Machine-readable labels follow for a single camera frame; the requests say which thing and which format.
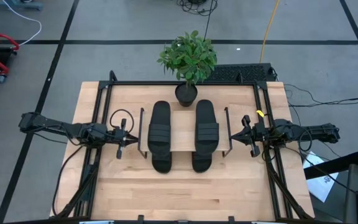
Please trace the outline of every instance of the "yellow tag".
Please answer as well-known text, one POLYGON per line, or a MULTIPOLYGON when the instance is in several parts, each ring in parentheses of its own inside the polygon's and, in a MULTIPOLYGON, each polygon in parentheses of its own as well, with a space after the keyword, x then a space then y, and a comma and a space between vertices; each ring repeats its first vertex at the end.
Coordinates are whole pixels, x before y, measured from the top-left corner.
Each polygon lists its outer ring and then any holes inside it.
POLYGON ((257 110, 256 113, 258 113, 261 117, 264 117, 264 116, 265 116, 264 113, 261 112, 260 110, 257 110))

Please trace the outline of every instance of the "white paper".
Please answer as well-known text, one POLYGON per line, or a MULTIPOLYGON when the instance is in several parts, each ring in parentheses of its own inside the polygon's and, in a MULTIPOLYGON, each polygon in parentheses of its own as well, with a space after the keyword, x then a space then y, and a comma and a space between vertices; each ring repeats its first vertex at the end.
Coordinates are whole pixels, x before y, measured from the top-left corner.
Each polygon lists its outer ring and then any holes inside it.
MULTIPOLYGON (((306 158, 314 165, 324 162, 320 157, 316 156, 316 154, 314 154, 312 151, 310 151, 310 154, 306 158)), ((303 162, 304 169, 310 166, 311 164, 308 161, 305 160, 303 162)), ((331 177, 336 179, 338 173, 334 173, 330 175, 331 177)), ((322 177, 310 179, 307 180, 307 183, 308 183, 309 192, 322 202, 326 201, 328 194, 334 185, 334 181, 331 180, 331 178, 328 176, 322 176, 322 177)))

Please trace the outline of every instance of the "wooden table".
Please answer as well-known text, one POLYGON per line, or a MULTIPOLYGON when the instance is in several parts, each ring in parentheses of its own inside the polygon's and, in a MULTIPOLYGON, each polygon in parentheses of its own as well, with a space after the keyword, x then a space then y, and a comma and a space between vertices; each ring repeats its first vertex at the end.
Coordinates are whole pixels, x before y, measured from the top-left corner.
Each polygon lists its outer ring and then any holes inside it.
MULTIPOLYGON (((98 82, 82 84, 74 123, 91 121, 97 86, 98 82)), ((252 125, 257 122, 251 86, 197 88, 196 101, 208 99, 213 102, 221 128, 227 127, 225 107, 229 108, 232 134, 243 128, 241 118, 245 114, 250 116, 252 125)), ((174 89, 175 86, 113 86, 108 117, 119 108, 130 111, 135 120, 132 134, 137 136, 140 108, 145 110, 143 127, 147 129, 154 103, 165 100, 171 106, 172 126, 178 127, 178 133, 184 133, 190 138, 191 133, 186 134, 185 130, 194 129, 193 111, 197 102, 189 108, 181 107, 175 98, 174 89)), ((268 83, 268 92, 274 118, 291 120, 283 83, 268 83)), ((264 107, 262 91, 260 96, 264 107)), ((127 127, 130 127, 131 120, 121 112, 114 116, 113 123, 119 125, 122 118, 127 118, 127 127)), ((141 144, 142 150, 146 151, 144 146, 147 145, 147 133, 143 132, 141 144)), ((221 131, 220 137, 222 142, 219 143, 219 150, 227 150, 227 131, 221 131)), ((93 220, 136 220, 138 215, 144 215, 145 220, 224 221, 228 216, 234 216, 236 221, 274 220, 265 162, 261 156, 252 158, 249 146, 233 141, 233 150, 227 157, 223 158, 221 152, 215 152, 211 168, 205 173, 197 174, 191 166, 191 152, 188 152, 192 142, 187 144, 181 139, 172 138, 172 148, 175 151, 172 170, 168 174, 156 172, 151 164, 151 156, 144 159, 137 151, 137 144, 126 147, 121 160, 116 159, 117 145, 103 147, 93 202, 93 220)), ((295 142, 287 146, 297 149, 295 142)), ((76 146, 67 145, 65 159, 75 149, 76 146)), ((289 191, 305 211, 314 216, 299 155, 288 149, 282 149, 281 152, 289 191)), ((80 151, 63 171, 56 202, 58 211, 78 188, 84 154, 85 150, 80 151)), ((285 217, 282 194, 278 188, 277 192, 281 216, 285 217)))

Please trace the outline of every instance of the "yellow cable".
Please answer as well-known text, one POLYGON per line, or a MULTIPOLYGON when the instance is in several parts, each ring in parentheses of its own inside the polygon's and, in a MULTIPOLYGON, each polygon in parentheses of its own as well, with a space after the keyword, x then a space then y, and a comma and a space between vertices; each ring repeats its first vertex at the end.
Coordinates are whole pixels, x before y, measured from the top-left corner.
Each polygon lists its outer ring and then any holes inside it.
POLYGON ((266 43, 267 34, 269 33, 270 25, 272 25, 273 18, 274 18, 274 15, 276 14, 276 9, 277 9, 277 6, 278 6, 279 2, 280 2, 280 0, 276 0, 276 5, 274 6, 273 14, 272 14, 272 16, 271 16, 271 18, 270 18, 270 21, 268 22, 268 26, 267 26, 266 33, 265 33, 264 42, 263 42, 263 44, 262 44, 262 52, 260 53, 259 63, 262 63, 262 60, 263 60, 263 58, 264 58, 264 51, 265 51, 265 43, 266 43))

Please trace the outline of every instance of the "green leaves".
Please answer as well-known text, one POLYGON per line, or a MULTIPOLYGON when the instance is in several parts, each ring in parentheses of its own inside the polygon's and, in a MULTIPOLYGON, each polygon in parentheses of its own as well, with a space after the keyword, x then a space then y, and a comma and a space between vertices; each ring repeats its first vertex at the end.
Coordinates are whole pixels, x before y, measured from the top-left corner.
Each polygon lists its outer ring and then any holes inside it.
POLYGON ((169 47, 164 46, 157 60, 164 66, 164 73, 171 70, 173 74, 176 70, 176 78, 184 78, 187 85, 207 79, 217 63, 211 40, 197 36, 197 30, 190 35, 185 32, 184 37, 178 37, 169 47))

